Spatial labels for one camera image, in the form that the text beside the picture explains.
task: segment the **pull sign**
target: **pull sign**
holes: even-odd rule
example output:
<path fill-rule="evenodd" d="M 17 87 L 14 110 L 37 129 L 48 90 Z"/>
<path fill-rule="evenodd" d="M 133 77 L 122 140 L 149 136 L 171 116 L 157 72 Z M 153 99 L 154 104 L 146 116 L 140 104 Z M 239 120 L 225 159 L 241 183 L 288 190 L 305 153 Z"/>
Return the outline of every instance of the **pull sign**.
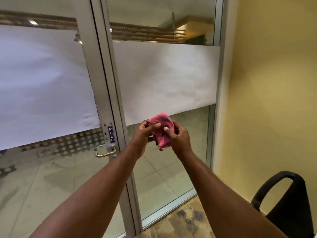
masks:
<path fill-rule="evenodd" d="M 115 143 L 116 140 L 114 138 L 113 128 L 112 126 L 108 126 L 109 136 L 110 136 L 110 143 Z"/>

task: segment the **white paper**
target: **white paper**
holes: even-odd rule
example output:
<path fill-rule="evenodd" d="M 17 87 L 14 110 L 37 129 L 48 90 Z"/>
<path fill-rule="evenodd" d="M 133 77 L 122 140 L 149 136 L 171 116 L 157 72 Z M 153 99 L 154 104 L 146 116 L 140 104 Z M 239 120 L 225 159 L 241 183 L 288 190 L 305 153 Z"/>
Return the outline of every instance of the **white paper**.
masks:
<path fill-rule="evenodd" d="M 220 47 L 113 41 L 126 125 L 216 103 Z"/>
<path fill-rule="evenodd" d="M 75 34 L 0 25 L 0 150 L 100 126 Z"/>

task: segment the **pink cloth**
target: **pink cloth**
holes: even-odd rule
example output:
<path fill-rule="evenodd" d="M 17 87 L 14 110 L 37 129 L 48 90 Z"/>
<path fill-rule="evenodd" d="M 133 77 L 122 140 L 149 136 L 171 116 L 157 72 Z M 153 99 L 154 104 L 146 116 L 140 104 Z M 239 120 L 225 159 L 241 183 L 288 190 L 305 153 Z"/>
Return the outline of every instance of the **pink cloth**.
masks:
<path fill-rule="evenodd" d="M 174 124 L 172 120 L 169 118 L 169 116 L 166 113 L 161 113 L 153 118 L 149 119 L 149 124 L 156 124 L 160 123 L 161 127 L 155 131 L 152 132 L 152 134 L 155 136 L 158 147 L 160 150 L 163 148 L 167 148 L 171 146 L 171 140 L 164 132 L 163 128 L 168 127 L 171 131 L 175 132 L 174 130 Z"/>

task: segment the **yellow wall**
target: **yellow wall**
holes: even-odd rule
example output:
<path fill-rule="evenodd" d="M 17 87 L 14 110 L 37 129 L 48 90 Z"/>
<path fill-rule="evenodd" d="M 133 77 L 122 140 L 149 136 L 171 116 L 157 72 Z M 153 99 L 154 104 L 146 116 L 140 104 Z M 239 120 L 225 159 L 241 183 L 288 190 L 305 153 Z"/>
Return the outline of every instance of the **yellow wall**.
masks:
<path fill-rule="evenodd" d="M 251 200 L 282 170 L 305 179 L 317 225 L 317 0 L 239 0 L 218 174 Z"/>

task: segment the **chair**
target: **chair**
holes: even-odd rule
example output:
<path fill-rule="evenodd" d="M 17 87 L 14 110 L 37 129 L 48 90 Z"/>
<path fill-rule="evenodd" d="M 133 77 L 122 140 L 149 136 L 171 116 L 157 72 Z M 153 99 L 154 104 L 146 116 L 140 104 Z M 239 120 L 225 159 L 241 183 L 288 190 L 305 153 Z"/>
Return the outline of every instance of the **chair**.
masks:
<path fill-rule="evenodd" d="M 314 227 L 305 181 L 298 174 L 282 171 L 274 175 L 256 192 L 251 204 L 260 211 L 266 194 L 284 178 L 290 178 L 293 182 L 266 218 L 289 238 L 313 238 Z"/>

